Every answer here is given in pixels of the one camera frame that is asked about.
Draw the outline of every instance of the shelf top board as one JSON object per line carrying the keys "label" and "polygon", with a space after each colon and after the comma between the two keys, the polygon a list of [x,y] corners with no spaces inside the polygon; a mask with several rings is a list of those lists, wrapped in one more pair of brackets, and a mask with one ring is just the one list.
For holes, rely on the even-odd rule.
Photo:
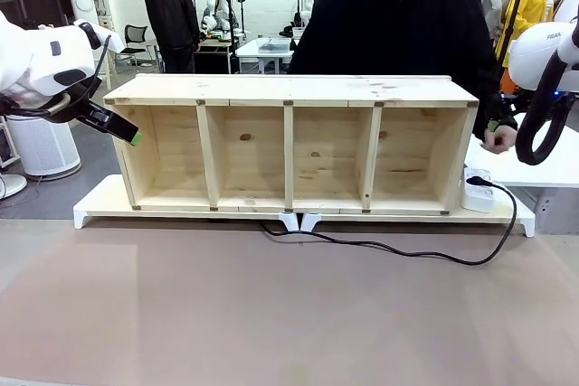
{"label": "shelf top board", "polygon": [[475,108],[447,76],[138,74],[105,98],[109,105]]}

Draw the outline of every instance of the wooden base board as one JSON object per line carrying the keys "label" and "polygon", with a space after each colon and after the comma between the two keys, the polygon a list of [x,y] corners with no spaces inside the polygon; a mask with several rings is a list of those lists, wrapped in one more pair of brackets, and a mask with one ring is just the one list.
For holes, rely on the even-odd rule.
{"label": "wooden base board", "polygon": [[[535,235],[535,214],[525,204],[518,202],[517,223],[523,225],[528,237]],[[512,215],[512,205],[505,194],[498,195],[498,203],[493,213],[470,212],[459,208],[447,216],[407,216],[375,214],[306,214],[302,223],[303,231],[311,231],[319,221],[368,221],[368,222],[417,222],[455,224],[505,224]],[[280,220],[289,231],[298,230],[295,213],[278,212],[171,212],[136,211],[128,202],[127,191],[121,175],[109,175],[79,203],[74,206],[74,224],[81,229],[93,217],[120,217],[141,219],[238,219],[238,220]]]}

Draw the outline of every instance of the chair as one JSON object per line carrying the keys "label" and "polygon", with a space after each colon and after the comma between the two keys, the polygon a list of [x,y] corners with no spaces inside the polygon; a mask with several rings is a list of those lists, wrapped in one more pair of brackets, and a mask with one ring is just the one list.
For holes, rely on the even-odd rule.
{"label": "chair", "polygon": [[125,26],[125,42],[127,43],[127,48],[123,50],[121,53],[119,53],[119,55],[128,56],[128,58],[130,59],[131,67],[133,66],[134,61],[135,66],[137,67],[137,72],[138,72],[137,54],[147,52],[150,57],[151,53],[148,52],[147,49],[135,49],[129,47],[129,44],[131,43],[142,44],[143,42],[145,42],[145,33],[147,32],[147,28],[148,26],[138,27],[138,26],[131,26],[130,24],[127,24],[127,26]]}

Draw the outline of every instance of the man in black jacket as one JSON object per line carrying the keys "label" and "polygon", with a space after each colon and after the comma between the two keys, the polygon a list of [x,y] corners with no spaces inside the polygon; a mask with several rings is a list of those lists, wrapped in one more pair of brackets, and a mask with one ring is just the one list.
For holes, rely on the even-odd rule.
{"label": "man in black jacket", "polygon": [[193,73],[199,23],[193,0],[145,0],[167,73]]}
{"label": "man in black jacket", "polygon": [[[357,38],[360,24],[372,38]],[[517,123],[498,94],[480,0],[316,0],[290,74],[448,75],[480,100],[474,133],[499,154]]]}

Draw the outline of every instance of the power strip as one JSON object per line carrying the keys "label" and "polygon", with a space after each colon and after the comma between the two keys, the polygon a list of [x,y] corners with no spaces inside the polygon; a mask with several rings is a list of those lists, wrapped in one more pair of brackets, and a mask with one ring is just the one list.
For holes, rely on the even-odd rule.
{"label": "power strip", "polygon": [[489,171],[465,167],[464,178],[462,179],[462,208],[474,212],[493,212],[495,192],[491,187],[468,184],[467,180],[473,176],[479,176],[483,180],[492,182]]}

